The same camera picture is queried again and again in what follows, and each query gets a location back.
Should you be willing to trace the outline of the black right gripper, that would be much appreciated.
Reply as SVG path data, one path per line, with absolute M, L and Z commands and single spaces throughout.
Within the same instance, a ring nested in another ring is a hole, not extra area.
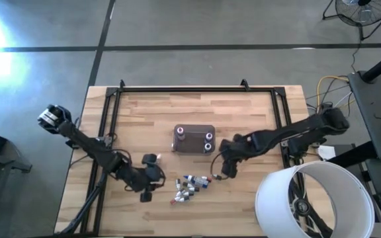
M 222 154 L 222 174 L 227 179 L 235 178 L 237 162 L 254 157 L 254 148 L 249 135 L 235 134 L 232 140 L 223 139 L 220 143 Z

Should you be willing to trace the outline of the translucent grey plastic bin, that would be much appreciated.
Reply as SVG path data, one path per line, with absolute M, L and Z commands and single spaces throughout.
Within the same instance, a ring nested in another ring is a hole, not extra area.
M 180 141 L 176 136 L 176 129 L 182 127 L 185 132 L 185 139 Z M 207 133 L 213 134 L 211 141 L 205 140 Z M 204 150 L 204 145 L 210 143 L 212 149 Z M 173 152 L 187 155 L 209 155 L 216 148 L 216 129 L 213 125 L 208 124 L 177 124 L 173 129 L 173 143 L 171 150 Z

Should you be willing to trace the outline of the black floor fan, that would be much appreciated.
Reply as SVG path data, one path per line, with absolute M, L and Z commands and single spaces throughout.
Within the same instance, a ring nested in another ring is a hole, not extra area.
M 330 0 L 321 19 L 334 18 L 356 27 L 362 42 L 381 26 L 381 0 Z

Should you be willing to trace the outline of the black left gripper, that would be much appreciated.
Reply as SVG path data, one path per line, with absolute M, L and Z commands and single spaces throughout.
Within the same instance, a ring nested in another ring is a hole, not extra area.
M 131 165 L 124 167 L 125 191 L 139 192 L 142 190 L 153 191 L 165 184 L 165 173 L 158 164 L 158 155 L 153 153 L 144 154 L 142 164 L 145 168 L 137 168 Z M 152 192 L 142 192 L 140 202 L 151 202 Z

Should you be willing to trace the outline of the grey side desk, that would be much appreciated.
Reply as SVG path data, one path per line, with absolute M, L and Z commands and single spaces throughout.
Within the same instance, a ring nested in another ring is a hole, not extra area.
M 349 75 L 349 83 L 368 130 L 370 140 L 381 159 L 381 75 L 373 83 L 365 83 L 358 74 Z

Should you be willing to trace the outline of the white paper note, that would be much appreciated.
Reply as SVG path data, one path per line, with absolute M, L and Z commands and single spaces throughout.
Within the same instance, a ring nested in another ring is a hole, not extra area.
M 327 161 L 336 156 L 335 148 L 329 145 L 320 145 L 317 148 L 317 154 L 321 157 L 323 161 Z

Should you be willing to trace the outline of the black metal rig frame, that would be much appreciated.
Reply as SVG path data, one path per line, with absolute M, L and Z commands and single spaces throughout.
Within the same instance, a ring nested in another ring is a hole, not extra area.
M 80 130 L 90 137 L 114 136 L 113 147 L 131 154 L 141 166 L 144 154 L 161 154 L 159 166 L 167 177 L 151 202 L 140 202 L 121 180 L 108 178 L 75 237 L 260 237 L 254 211 L 255 191 L 269 172 L 282 168 L 279 148 L 240 166 L 235 180 L 213 182 L 190 200 L 170 204 L 175 180 L 184 175 L 208 175 L 219 170 L 220 158 L 183 155 L 171 150 L 177 124 L 208 124 L 216 140 L 273 129 L 290 119 L 289 87 L 91 87 L 85 98 Z

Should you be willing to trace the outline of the white cylindrical shade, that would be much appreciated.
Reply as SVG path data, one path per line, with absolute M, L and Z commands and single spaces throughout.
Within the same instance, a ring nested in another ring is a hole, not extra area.
M 331 238 L 370 238 L 375 223 L 370 195 L 355 175 L 326 161 L 293 166 L 263 179 L 255 196 L 255 213 L 268 238 L 310 238 L 294 219 L 288 199 L 297 172 L 311 176 L 327 192 L 335 214 Z

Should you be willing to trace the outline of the black wheeled base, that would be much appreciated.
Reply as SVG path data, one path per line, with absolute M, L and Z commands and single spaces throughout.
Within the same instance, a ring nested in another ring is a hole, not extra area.
M 290 205 L 291 210 L 297 216 L 307 218 L 312 222 L 312 225 L 317 227 L 318 232 L 313 231 L 312 235 L 316 235 L 318 238 L 331 238 L 332 228 L 320 218 L 314 207 L 308 202 L 306 190 L 300 188 L 293 178 L 289 184 L 289 190 L 295 195 L 295 199 Z

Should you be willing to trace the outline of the black support bar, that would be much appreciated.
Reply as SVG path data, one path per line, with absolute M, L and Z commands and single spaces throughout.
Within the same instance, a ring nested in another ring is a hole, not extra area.
M 327 162 L 339 165 L 346 168 L 359 163 L 362 163 L 368 159 L 377 159 L 378 155 L 371 141 L 368 141 L 362 145 L 359 145 L 351 150 L 344 152 L 338 156 L 328 159 Z

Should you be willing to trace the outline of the large blue food coloring bottle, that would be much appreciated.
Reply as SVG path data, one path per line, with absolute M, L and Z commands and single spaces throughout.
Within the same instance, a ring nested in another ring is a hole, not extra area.
M 201 188 L 208 188 L 208 185 L 210 184 L 207 180 L 204 180 L 198 176 L 184 175 L 183 178 L 187 182 L 190 182 L 192 185 L 197 186 L 197 187 L 201 187 Z

